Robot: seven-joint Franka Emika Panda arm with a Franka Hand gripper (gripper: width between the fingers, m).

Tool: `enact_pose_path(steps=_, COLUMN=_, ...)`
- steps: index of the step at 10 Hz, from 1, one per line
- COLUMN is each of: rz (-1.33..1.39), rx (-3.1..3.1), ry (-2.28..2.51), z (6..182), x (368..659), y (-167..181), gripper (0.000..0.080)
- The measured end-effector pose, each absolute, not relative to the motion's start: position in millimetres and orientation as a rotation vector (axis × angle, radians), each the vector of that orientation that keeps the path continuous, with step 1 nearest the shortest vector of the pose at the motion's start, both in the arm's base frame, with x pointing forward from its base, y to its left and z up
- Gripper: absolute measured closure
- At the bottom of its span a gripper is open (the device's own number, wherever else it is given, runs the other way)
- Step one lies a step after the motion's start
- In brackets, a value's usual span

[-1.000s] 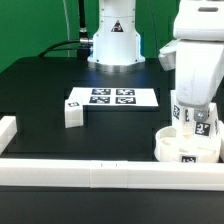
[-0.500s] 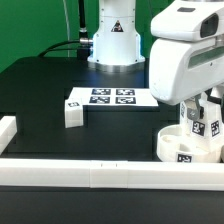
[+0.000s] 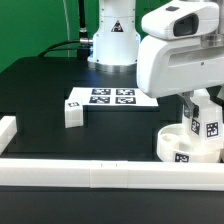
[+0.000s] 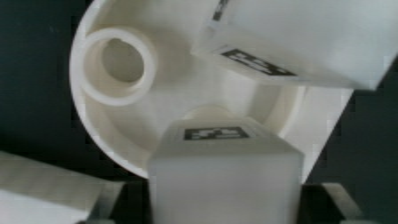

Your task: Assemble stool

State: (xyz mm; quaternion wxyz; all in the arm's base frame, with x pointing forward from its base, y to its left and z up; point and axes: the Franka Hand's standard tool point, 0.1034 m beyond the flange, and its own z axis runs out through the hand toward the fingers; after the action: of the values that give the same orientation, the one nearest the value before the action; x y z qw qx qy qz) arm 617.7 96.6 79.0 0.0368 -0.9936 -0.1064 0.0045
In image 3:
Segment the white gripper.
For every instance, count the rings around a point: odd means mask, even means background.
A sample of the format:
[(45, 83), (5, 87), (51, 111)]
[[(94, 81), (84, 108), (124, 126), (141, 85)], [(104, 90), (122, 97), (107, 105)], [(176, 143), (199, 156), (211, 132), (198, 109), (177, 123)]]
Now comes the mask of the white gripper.
[(210, 100), (224, 104), (224, 46), (202, 48), (199, 37), (166, 41), (148, 35), (139, 46), (136, 79), (152, 98), (182, 93), (184, 116), (197, 118), (194, 90), (209, 87)]

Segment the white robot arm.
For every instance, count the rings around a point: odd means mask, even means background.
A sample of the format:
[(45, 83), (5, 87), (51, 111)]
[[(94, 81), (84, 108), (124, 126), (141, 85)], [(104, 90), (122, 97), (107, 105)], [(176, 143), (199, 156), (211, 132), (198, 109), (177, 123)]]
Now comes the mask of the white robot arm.
[(197, 89), (224, 84), (224, 0), (171, 0), (135, 29), (136, 0), (99, 0), (99, 28), (88, 57), (106, 72), (134, 69), (138, 88), (152, 98), (178, 94), (188, 118)]

